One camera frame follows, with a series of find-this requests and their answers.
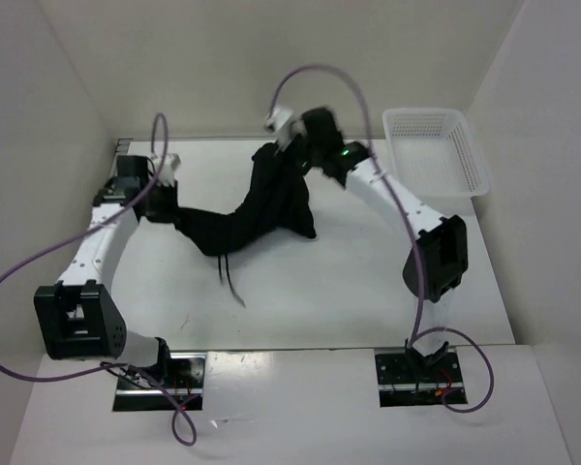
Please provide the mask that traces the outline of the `black shorts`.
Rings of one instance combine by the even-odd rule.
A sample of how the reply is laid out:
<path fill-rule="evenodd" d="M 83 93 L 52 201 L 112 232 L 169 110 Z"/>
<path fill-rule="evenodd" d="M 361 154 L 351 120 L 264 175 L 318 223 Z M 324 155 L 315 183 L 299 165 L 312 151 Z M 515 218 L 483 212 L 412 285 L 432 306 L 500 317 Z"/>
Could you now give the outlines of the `black shorts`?
<path fill-rule="evenodd" d="M 273 142 L 260 147 L 252 162 L 248 192 L 233 212 L 178 207 L 173 214 L 175 229 L 204 256 L 217 259 L 219 278 L 229 285 L 229 254 L 279 228 L 306 239 L 317 237 L 305 181 L 307 169 L 296 165 Z"/>

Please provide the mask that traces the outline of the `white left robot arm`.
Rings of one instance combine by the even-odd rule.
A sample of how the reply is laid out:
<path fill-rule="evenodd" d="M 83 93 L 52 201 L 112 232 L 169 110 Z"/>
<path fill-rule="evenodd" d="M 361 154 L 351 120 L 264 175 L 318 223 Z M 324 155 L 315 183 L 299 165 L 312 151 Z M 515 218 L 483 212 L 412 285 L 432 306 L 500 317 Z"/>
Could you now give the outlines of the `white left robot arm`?
<path fill-rule="evenodd" d="M 141 219 L 168 223 L 177 206 L 176 154 L 121 155 L 116 172 L 93 199 L 92 234 L 57 281 L 39 287 L 33 302 L 52 359 L 120 362 L 150 386 L 170 382 L 174 364 L 161 337 L 128 330 L 111 295 L 121 256 Z"/>

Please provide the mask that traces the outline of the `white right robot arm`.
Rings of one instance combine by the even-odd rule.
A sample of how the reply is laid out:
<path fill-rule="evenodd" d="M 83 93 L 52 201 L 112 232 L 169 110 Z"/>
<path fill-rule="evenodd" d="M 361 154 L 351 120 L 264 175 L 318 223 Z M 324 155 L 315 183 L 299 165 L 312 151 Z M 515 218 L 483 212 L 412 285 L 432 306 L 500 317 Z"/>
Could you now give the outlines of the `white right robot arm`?
<path fill-rule="evenodd" d="M 396 180 L 378 161 L 370 139 L 346 142 L 327 107 L 299 116 L 292 113 L 276 132 L 278 142 L 305 143 L 301 168 L 320 169 L 387 224 L 401 227 L 408 235 L 411 250 L 402 278 L 416 298 L 417 309 L 405 343 L 405 366 L 413 379 L 430 379 L 449 348 L 446 323 L 441 318 L 443 303 L 469 268 L 466 223 L 456 214 L 441 214 Z"/>

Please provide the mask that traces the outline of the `white plastic basket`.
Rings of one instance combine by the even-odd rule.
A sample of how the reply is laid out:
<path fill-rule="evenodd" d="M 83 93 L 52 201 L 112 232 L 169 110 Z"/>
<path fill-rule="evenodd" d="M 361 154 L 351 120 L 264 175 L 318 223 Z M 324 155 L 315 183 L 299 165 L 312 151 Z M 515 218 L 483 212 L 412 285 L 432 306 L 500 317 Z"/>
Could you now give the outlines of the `white plastic basket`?
<path fill-rule="evenodd" d="M 453 108 L 391 108 L 382 114 L 388 165 L 422 198 L 472 199 L 490 191 L 483 155 Z"/>

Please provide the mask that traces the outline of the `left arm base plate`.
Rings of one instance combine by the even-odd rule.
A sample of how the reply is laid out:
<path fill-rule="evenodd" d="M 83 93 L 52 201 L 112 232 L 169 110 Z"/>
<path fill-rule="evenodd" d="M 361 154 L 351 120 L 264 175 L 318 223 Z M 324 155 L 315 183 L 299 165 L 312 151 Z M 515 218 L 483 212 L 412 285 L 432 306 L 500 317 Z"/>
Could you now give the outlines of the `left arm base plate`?
<path fill-rule="evenodd" d="M 206 355 L 176 353 L 159 383 L 187 411 L 201 411 Z M 163 393 L 134 370 L 111 369 L 117 380 L 112 411 L 117 413 L 162 412 L 174 409 Z"/>

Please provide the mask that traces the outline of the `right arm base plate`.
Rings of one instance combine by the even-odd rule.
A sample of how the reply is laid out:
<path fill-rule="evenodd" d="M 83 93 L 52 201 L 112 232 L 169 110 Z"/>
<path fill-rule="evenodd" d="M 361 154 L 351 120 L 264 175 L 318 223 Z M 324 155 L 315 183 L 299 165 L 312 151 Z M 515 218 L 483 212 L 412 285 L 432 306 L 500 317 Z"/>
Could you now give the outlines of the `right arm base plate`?
<path fill-rule="evenodd" d="M 429 368 L 414 367 L 403 349 L 375 351 L 374 361 L 381 408 L 468 404 L 455 350 Z"/>

